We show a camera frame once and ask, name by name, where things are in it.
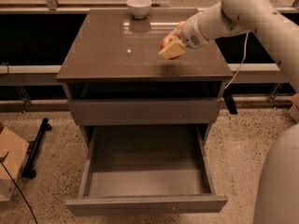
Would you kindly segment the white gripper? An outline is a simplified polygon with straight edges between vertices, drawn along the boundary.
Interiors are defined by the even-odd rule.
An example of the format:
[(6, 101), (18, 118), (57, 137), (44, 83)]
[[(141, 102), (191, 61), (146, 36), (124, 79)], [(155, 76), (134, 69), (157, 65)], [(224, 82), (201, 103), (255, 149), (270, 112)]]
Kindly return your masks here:
[(186, 45), (191, 49), (200, 49), (206, 46), (209, 41), (203, 36), (200, 29), (200, 14), (197, 13), (188, 18), (181, 29), (172, 30), (168, 36), (180, 37), (180, 39), (166, 39), (162, 42), (162, 49), (159, 55), (165, 60), (176, 59), (185, 53)]

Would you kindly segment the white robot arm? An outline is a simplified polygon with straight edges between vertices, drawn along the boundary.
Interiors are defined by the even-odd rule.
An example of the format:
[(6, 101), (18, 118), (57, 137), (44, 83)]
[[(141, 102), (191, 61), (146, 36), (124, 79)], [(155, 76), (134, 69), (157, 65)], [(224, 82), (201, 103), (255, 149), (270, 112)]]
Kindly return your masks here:
[[(299, 27), (269, 0), (221, 0), (178, 25), (162, 42), (160, 55), (175, 59), (219, 37), (251, 31), (299, 92)], [(299, 224), (299, 124), (271, 146), (259, 181), (253, 224)]]

